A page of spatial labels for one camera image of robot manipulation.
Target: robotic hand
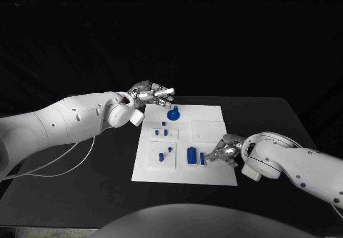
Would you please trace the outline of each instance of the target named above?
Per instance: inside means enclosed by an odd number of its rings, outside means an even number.
[[[170,109],[169,94],[175,94],[173,89],[143,81],[129,92],[67,97],[36,112],[0,118],[0,181],[38,151],[85,141],[129,121],[139,126],[144,114],[136,108],[150,102]]]
[[[264,132],[244,138],[227,134],[205,159],[224,160],[237,167],[241,153],[245,165],[242,174],[260,181],[264,175],[277,179],[284,172],[293,184],[330,204],[343,208],[343,160],[303,148],[289,137]]]

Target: small blue block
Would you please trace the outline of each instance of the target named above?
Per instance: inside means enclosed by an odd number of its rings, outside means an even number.
[[[205,165],[204,152],[201,153],[201,165]]]
[[[188,148],[188,163],[196,165],[196,150],[193,147]]]
[[[163,161],[163,153],[160,153],[159,156],[160,156],[160,162],[162,162]]]

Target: black table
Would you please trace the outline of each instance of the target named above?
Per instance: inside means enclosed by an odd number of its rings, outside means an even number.
[[[293,138],[316,149],[287,101],[281,98],[176,96],[178,104],[222,107],[228,133],[250,136],[264,131]],[[253,181],[241,170],[238,186],[133,182],[142,129],[132,123],[108,129],[97,138],[84,164],[55,178],[18,178],[0,201],[2,226],[101,228],[129,213],[163,204],[198,203],[224,206],[270,217],[319,236],[343,236],[343,221],[329,203],[280,179]],[[85,157],[91,139],[39,174],[54,175]],[[52,161],[71,147],[62,145],[28,158],[21,172]]]

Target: blue object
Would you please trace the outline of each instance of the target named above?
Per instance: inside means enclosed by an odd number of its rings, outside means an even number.
[[[181,112],[178,111],[178,106],[175,106],[173,110],[168,113],[169,120],[178,120],[181,117]]]
[[[205,165],[204,152],[201,153],[201,165]]]
[[[188,163],[196,165],[196,150],[193,147],[188,148]]]
[[[159,156],[160,156],[160,161],[163,161],[163,153],[160,153]]]

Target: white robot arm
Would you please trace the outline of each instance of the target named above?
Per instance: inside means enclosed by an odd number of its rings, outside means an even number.
[[[129,92],[68,97],[36,112],[0,118],[0,181],[38,151],[81,142],[129,121],[139,126],[144,114],[136,108],[150,102],[170,109],[169,94],[173,89],[143,81]]]
[[[237,167],[235,156],[245,161],[242,173],[255,181],[261,175],[277,179],[284,172],[294,185],[343,208],[343,160],[303,148],[289,137],[264,132],[247,139],[227,134],[205,159],[221,158]]]

